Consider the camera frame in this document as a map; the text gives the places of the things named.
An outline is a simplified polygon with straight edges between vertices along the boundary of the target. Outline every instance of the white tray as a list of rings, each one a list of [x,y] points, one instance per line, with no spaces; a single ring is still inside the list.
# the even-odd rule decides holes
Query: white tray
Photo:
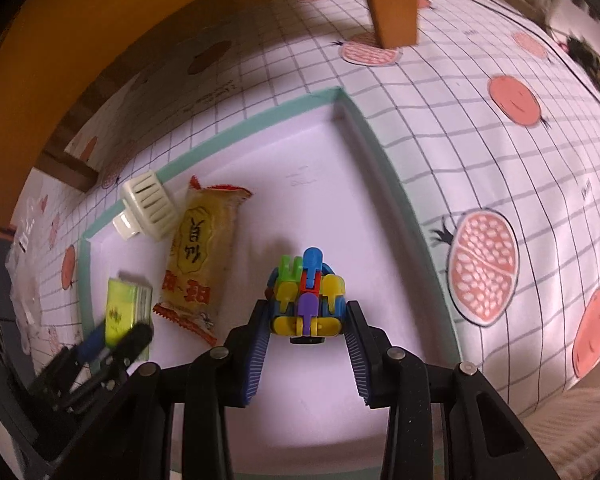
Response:
[[[344,100],[333,89],[282,105],[289,106],[269,114],[277,114],[275,120],[260,118],[246,133],[242,126],[242,132],[219,134],[158,172],[177,204],[192,174],[202,186],[234,184],[253,192],[238,215],[218,339],[247,322],[282,254],[302,255],[316,246],[344,277],[346,298],[360,302],[369,324],[426,362],[450,364],[458,354],[446,307],[436,296],[439,286],[422,272],[427,265],[418,244],[409,243],[422,236],[406,228],[399,206],[406,203],[404,193],[396,197],[387,185],[397,178],[382,166],[379,145],[370,149],[372,139],[361,134],[352,103]],[[235,138],[225,139],[222,149],[213,143],[223,135]],[[105,212],[81,242],[78,272],[90,277],[78,284],[91,283],[79,291],[85,332],[104,316],[109,277],[149,283],[158,301],[171,241],[155,243],[144,235],[123,241],[110,224],[119,209],[116,204]],[[152,321],[150,359],[162,368],[208,349],[176,324],[155,314]],[[343,337],[307,347],[272,335],[257,395],[248,408],[227,410],[234,469],[315,474],[378,466],[387,415],[358,396]],[[182,410],[176,410],[174,428],[177,450]]]

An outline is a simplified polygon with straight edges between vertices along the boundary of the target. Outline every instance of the beige fabric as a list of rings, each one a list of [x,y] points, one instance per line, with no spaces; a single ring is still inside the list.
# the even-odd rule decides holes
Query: beige fabric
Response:
[[[600,469],[600,390],[576,388],[523,421],[562,480],[592,478]]]

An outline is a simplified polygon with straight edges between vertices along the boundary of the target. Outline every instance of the metal screw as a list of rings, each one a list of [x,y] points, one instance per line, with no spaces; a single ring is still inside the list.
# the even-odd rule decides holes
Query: metal screw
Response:
[[[403,359],[407,355],[407,352],[405,352],[404,349],[400,348],[399,346],[392,346],[391,348],[389,348],[386,351],[386,354],[391,359],[399,361],[400,359]]]
[[[229,349],[225,346],[214,346],[209,351],[209,357],[212,359],[224,359],[229,355]]]
[[[150,377],[158,371],[158,365],[156,363],[144,363],[138,367],[138,373],[142,377]]]
[[[474,375],[478,371],[478,367],[471,361],[462,361],[459,368],[460,371],[465,375]]]

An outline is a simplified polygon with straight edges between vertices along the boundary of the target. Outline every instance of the small green box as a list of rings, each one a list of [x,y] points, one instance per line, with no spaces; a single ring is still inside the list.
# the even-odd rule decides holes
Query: small green box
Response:
[[[104,339],[113,348],[137,322],[151,323],[150,286],[109,279]],[[148,347],[142,354],[148,357]]]

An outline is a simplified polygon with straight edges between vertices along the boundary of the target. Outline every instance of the green border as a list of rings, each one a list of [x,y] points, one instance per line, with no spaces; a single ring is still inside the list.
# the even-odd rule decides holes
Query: green border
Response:
[[[342,102],[350,118],[355,122],[360,130],[366,146],[371,151],[379,170],[384,176],[389,185],[390,192],[395,202],[398,205],[400,214],[405,225],[413,236],[419,250],[422,254],[429,256],[424,235],[416,220],[416,215],[413,207],[400,183],[397,173],[387,157],[384,149],[380,145],[376,134],[373,132],[368,122],[360,112],[360,109],[351,100],[347,93],[340,87],[327,88],[319,92],[304,95],[278,105],[276,107],[264,110],[263,112],[254,115],[253,117],[244,120],[243,122],[224,130],[199,146],[183,153],[181,156],[172,160],[166,166],[156,171],[156,175],[161,182],[168,182],[172,178],[178,176],[191,166],[204,160],[210,155],[213,155],[232,144],[243,140],[250,135],[269,128],[274,124],[281,123],[300,114],[314,110],[321,106]],[[113,206],[109,207],[101,214],[91,226],[80,237],[78,243],[78,261],[77,261],[77,276],[78,276],[78,304],[80,306],[80,316],[82,323],[82,332],[87,336],[94,329],[93,322],[93,305],[91,304],[91,238],[99,232],[103,227],[109,224],[117,215],[122,213],[124,206],[121,200],[118,200]],[[456,362],[461,360],[461,349],[458,342],[458,334],[453,323],[451,305],[445,300],[443,288],[438,280],[437,273],[433,266],[431,257],[423,258],[422,262],[426,268],[427,279],[431,290],[434,291],[436,298],[434,308],[437,310],[436,318],[441,323],[441,333],[450,333],[453,337],[441,337],[440,344],[443,346],[445,356],[453,356]],[[300,476],[267,476],[267,475],[249,475],[236,474],[236,478],[240,480],[261,480],[280,478],[281,480],[367,480],[378,478],[380,473],[379,468],[363,469],[346,473],[330,473],[319,475],[300,475]]]

